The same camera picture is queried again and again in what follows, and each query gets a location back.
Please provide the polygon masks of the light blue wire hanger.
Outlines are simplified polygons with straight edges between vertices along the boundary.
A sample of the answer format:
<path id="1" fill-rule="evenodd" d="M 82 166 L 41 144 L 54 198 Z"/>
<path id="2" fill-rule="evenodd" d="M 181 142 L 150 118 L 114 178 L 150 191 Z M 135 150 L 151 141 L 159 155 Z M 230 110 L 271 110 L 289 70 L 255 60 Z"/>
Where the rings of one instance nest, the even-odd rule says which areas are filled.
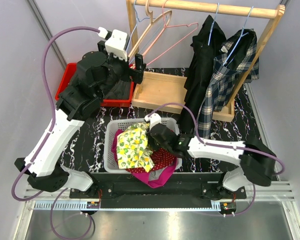
<path id="1" fill-rule="evenodd" d="M 134 44 L 138 41 L 138 38 L 140 37 L 140 36 L 138 36 L 138 25 L 140 23 L 142 23 L 143 21 L 148 21 L 148 24 L 150 23 L 149 17 L 146 14 L 145 14 L 144 18 L 139 18 L 139 14 L 136 9 L 136 3 L 137 3 L 136 0 L 127 0 L 126 1 L 128 20 L 129 20 L 129 28 L 130 28 L 130 39 L 128 41 L 128 48 L 131 47 L 131 49 L 133 48 Z M 156 33 L 158 33 L 158 35 L 156 37 L 153 36 L 151 38 L 151 39 L 153 39 L 152 43 L 150 43 L 150 40 L 148 40 L 148 42 L 145 44 L 145 46 L 143 48 L 140 49 L 140 46 L 139 46 L 137 54 L 141 54 L 141 55 L 143 55 L 143 57 L 146 56 L 146 54 L 150 51 L 150 49 L 154 46 L 154 44 L 158 41 L 158 39 L 161 37 L 163 32 L 166 30 L 166 25 L 169 24 L 168 20 L 169 20 L 169 17 L 166 16 L 165 25 L 164 25 L 164 21 L 162 19 L 157 22 L 157 23 L 162 23 L 162 28 L 159 27 L 156 31 Z M 129 57 L 129 63 L 135 64 L 135 55 L 133 55 L 132 57 Z"/>

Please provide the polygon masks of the pink wire hanger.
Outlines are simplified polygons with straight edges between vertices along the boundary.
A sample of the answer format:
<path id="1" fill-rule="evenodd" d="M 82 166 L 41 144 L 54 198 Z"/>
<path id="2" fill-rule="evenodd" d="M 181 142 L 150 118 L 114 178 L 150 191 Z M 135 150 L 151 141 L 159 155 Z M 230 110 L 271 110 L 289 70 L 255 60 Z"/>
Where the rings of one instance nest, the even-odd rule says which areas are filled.
<path id="1" fill-rule="evenodd" d="M 156 13 L 171 10 L 172 15 L 163 17 L 154 26 L 154 31 L 143 46 L 142 53 L 147 67 L 150 68 L 181 68 L 191 61 L 191 37 L 198 32 L 202 23 L 200 13 L 194 10 L 177 9 L 172 0 L 159 0 Z"/>

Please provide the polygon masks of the wooden hanger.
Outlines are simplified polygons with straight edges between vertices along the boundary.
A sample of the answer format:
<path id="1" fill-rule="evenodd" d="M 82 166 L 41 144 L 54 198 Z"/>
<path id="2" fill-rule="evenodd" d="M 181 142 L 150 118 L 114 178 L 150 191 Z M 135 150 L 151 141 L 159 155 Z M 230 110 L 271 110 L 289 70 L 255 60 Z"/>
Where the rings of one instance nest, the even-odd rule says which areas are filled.
<path id="1" fill-rule="evenodd" d="M 161 13 L 157 18 L 154 19 L 153 17 L 153 11 L 149 10 L 149 6 L 150 6 L 150 0 L 146 0 L 145 1 L 145 14 L 149 17 L 149 24 L 147 26 L 147 28 L 144 30 L 144 32 L 142 33 L 142 35 L 138 38 L 137 42 L 133 45 L 133 48 L 131 49 L 130 53 L 128 54 L 128 57 L 131 58 L 133 55 L 135 55 L 139 50 L 139 45 L 140 43 L 143 41 L 143 39 L 145 38 L 145 36 L 148 34 L 148 32 L 151 30 L 151 28 L 159 21 L 159 20 L 163 20 L 163 25 L 165 26 L 165 20 L 166 20 L 166 16 L 169 17 L 168 22 L 170 22 L 171 17 L 172 17 L 172 10 L 168 10 L 168 11 L 164 11 L 163 13 Z"/>

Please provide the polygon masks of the lemon print skirt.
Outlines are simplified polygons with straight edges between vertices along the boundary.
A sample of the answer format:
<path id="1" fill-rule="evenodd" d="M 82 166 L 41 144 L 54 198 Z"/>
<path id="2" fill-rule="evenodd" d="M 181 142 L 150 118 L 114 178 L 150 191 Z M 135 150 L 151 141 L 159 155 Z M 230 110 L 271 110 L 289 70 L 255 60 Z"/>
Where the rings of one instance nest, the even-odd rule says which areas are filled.
<path id="1" fill-rule="evenodd" d="M 120 169 L 142 168 L 148 173 L 154 168 L 151 159 L 153 151 L 147 137 L 149 129 L 149 123 L 137 122 L 116 137 L 116 156 Z"/>

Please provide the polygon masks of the black skirt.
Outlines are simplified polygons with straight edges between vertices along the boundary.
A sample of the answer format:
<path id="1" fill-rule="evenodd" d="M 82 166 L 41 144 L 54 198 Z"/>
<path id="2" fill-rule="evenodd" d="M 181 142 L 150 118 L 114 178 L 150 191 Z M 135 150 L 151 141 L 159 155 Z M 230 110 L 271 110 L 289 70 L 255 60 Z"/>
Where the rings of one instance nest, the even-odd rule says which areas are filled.
<path id="1" fill-rule="evenodd" d="M 205 105 L 206 92 L 211 81 L 214 69 L 214 58 L 219 54 L 226 36 L 217 22 L 214 23 L 210 46 L 208 38 L 214 18 L 209 15 L 199 33 L 192 37 L 193 57 L 188 68 L 184 88 L 186 94 L 184 103 L 191 110 L 196 120 L 199 119 L 201 110 Z"/>

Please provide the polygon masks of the red polka dot skirt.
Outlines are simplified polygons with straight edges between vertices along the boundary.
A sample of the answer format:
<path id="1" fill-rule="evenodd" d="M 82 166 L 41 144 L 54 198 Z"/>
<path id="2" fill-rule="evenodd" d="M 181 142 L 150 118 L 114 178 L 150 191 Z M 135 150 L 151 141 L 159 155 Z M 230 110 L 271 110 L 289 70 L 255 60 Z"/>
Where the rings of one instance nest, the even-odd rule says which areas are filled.
<path id="1" fill-rule="evenodd" d="M 145 151 L 137 163 L 132 162 L 130 168 L 125 170 L 131 174 L 150 173 L 171 166 L 177 158 L 160 148 L 157 151 Z"/>

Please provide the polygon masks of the blue hanger of black skirt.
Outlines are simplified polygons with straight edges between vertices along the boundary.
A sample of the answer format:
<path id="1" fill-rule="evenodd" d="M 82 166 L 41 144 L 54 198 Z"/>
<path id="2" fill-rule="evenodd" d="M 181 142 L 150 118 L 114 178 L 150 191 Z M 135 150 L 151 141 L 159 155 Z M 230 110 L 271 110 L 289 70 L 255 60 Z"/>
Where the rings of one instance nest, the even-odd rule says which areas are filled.
<path id="1" fill-rule="evenodd" d="M 210 30 L 209 30 L 209 36 L 208 36 L 208 42 L 207 42 L 208 46 L 210 46 L 210 44 L 211 44 L 212 32 L 213 32 L 213 28 L 214 28 L 216 18 L 217 18 L 218 12 L 219 12 L 219 8 L 220 8 L 220 3 L 218 2 L 217 7 L 216 7 L 215 16 L 213 18 L 213 22 L 212 22 L 212 24 L 210 26 Z"/>

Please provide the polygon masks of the magenta skirt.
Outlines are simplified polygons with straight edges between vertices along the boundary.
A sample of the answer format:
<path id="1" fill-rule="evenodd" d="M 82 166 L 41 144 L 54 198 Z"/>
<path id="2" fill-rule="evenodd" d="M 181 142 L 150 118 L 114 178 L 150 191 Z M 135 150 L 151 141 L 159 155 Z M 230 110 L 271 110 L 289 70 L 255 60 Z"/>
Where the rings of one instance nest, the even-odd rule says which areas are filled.
<path id="1" fill-rule="evenodd" d="M 119 134 L 121 134 L 123 131 L 124 130 L 121 130 L 121 129 L 117 130 L 117 132 L 114 135 L 114 140 L 113 140 L 112 147 L 111 147 L 111 151 L 114 154 L 114 159 L 115 159 L 117 165 L 118 165 L 117 153 L 116 153 L 117 136 Z M 161 149 L 160 147 L 153 148 L 151 146 L 149 137 L 148 137 L 148 143 L 153 152 Z M 130 173 L 130 172 L 128 172 L 128 173 L 132 174 L 133 177 L 137 178 L 138 180 L 140 180 L 142 183 L 146 184 L 147 186 L 155 189 L 155 188 L 162 187 L 168 181 L 168 179 L 174 173 L 174 171 L 176 169 L 176 165 L 177 165 L 177 159 L 171 166 L 167 166 L 163 169 L 151 171 L 149 173 Z"/>

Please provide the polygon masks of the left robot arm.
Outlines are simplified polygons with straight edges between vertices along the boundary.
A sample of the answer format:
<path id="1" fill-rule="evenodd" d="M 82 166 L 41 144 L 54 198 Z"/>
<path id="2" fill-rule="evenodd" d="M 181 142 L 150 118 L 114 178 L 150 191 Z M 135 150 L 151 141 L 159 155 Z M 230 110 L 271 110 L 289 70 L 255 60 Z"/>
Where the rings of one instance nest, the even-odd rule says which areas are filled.
<path id="1" fill-rule="evenodd" d="M 51 122 L 33 151 L 14 162 L 39 193 L 53 193 L 61 188 L 79 190 L 87 198 L 98 193 L 96 181 L 89 173 L 70 169 L 58 159 L 74 133 L 97 111 L 119 81 L 140 84 L 143 80 L 146 63 L 141 54 L 134 55 L 135 67 L 130 68 L 128 57 L 107 50 L 104 41 L 97 45 L 97 51 L 86 53 L 76 63 L 74 80 L 52 104 Z"/>

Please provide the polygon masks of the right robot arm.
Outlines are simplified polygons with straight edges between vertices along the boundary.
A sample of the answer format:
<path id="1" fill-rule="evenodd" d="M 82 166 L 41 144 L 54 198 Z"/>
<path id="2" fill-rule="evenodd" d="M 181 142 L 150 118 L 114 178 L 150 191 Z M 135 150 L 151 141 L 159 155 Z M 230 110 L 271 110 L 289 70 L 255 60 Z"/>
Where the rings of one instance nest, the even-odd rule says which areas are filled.
<path id="1" fill-rule="evenodd" d="M 219 160 L 236 166 L 224 172 L 218 183 L 203 196 L 211 200 L 230 199 L 240 188 L 254 184 L 269 187 L 275 173 L 275 154 L 263 143 L 208 140 L 192 134 L 176 134 L 159 123 L 150 127 L 150 145 L 164 149 L 177 158 Z"/>

